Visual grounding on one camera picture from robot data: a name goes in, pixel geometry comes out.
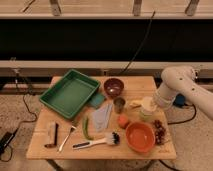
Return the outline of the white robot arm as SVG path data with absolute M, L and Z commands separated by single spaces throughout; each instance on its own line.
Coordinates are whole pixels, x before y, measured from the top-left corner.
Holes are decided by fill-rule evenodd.
M 172 105 L 182 94 L 213 121 L 213 93 L 197 85 L 196 71 L 191 66 L 173 66 L 161 73 L 162 83 L 153 94 L 153 101 L 161 108 Z

